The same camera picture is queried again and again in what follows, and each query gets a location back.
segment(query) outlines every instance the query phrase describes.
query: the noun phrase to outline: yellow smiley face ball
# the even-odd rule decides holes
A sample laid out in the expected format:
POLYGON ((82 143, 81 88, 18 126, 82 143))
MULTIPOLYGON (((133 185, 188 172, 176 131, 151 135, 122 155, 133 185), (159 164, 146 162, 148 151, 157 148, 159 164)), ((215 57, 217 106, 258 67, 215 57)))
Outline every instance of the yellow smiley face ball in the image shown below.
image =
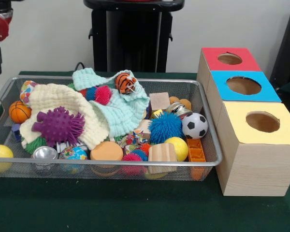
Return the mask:
POLYGON ((178 137, 172 137, 172 138, 167 139, 164 143, 174 145, 175 153, 177 155, 177 160, 179 162, 182 162, 187 158, 189 149, 185 140, 178 137))
MULTIPOLYGON (((13 158, 13 152, 5 145, 0 145, 0 158, 13 158)), ((0 173, 5 172, 11 167, 12 163, 0 162, 0 173)))

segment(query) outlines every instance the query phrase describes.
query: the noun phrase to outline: white wall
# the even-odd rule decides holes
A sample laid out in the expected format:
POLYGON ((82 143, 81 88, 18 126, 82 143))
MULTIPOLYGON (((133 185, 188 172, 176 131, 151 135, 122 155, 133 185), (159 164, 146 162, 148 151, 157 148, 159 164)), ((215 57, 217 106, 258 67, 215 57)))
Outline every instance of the white wall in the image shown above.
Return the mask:
MULTIPOLYGON (((69 71, 93 64, 91 10, 82 0, 13 2, 10 36, 1 43, 5 81, 21 70, 69 71)), ((203 46, 248 47, 270 75, 290 15, 290 0, 186 0, 174 12, 167 71, 196 72, 203 46)))

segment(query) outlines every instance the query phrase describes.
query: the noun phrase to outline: black cable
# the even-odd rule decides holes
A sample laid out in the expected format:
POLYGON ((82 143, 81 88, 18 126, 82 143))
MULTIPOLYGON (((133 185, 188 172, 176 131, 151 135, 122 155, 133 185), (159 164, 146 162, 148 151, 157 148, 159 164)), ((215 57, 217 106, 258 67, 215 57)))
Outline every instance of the black cable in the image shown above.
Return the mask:
POLYGON ((85 65, 82 62, 78 62, 74 71, 76 71, 80 65, 82 65, 83 69, 85 68, 85 65))

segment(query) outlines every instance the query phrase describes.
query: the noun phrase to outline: blue spiky ball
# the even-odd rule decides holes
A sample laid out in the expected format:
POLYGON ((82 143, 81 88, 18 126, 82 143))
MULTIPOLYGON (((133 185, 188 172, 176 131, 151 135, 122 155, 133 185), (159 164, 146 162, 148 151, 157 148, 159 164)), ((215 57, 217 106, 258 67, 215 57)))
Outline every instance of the blue spiky ball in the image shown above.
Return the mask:
POLYGON ((168 112, 162 112, 158 118, 149 122, 150 142, 162 144, 171 137, 182 138, 182 121, 178 116, 168 112))
POLYGON ((148 161, 148 157, 146 153, 142 150, 136 149, 136 150, 131 151, 131 153, 138 155, 139 157, 141 157, 143 161, 148 161))
POLYGON ((96 87, 89 88, 87 90, 87 93, 86 93, 86 100, 87 101, 94 101, 96 99, 96 97, 95 97, 96 91, 97 91, 96 87))

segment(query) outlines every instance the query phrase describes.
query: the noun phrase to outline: black stand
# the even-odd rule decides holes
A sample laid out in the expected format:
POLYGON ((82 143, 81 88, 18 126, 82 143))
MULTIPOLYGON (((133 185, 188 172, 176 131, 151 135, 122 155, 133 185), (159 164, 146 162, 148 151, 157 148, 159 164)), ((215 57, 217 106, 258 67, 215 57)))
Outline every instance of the black stand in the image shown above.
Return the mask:
POLYGON ((84 0, 93 9, 92 30, 96 71, 165 72, 172 15, 184 0, 123 2, 84 0))

